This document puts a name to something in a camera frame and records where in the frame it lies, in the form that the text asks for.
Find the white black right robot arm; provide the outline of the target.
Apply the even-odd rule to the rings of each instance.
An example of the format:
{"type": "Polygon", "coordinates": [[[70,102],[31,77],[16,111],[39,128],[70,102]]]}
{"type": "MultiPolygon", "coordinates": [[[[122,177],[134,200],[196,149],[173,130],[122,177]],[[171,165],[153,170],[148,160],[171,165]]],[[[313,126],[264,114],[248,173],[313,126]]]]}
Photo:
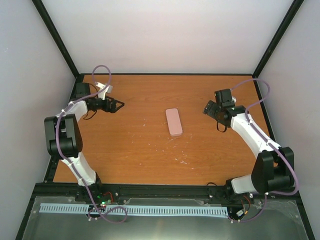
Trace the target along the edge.
{"type": "Polygon", "coordinates": [[[215,91],[215,100],[209,100],[203,113],[216,121],[216,125],[235,131],[247,144],[256,158],[251,174],[228,179],[226,197],[242,194],[279,195],[294,194],[297,177],[294,175],[294,152],[272,140],[256,124],[243,105],[236,105],[230,89],[215,91]]]}

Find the pink glasses case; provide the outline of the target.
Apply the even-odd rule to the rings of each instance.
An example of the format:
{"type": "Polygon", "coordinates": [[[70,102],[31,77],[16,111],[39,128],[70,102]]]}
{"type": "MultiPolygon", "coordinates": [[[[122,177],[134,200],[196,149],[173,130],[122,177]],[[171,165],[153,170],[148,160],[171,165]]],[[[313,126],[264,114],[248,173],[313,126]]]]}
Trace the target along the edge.
{"type": "Polygon", "coordinates": [[[179,111],[177,108],[169,108],[165,110],[169,134],[171,137],[178,137],[183,134],[183,128],[179,111]]]}

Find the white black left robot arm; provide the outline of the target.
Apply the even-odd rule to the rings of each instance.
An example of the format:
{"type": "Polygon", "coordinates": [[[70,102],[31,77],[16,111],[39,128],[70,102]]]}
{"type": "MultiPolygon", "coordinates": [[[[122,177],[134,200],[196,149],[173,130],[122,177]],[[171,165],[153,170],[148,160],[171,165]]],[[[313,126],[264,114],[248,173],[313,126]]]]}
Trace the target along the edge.
{"type": "Polygon", "coordinates": [[[125,103],[107,94],[113,86],[95,82],[96,93],[91,93],[89,83],[76,86],[75,98],[57,115],[44,119],[45,140],[48,153],[58,157],[75,176],[79,187],[86,192],[92,201],[103,198],[104,188],[98,173],[87,162],[83,153],[83,139],[78,121],[90,111],[104,111],[114,114],[124,107],[125,103]]]}

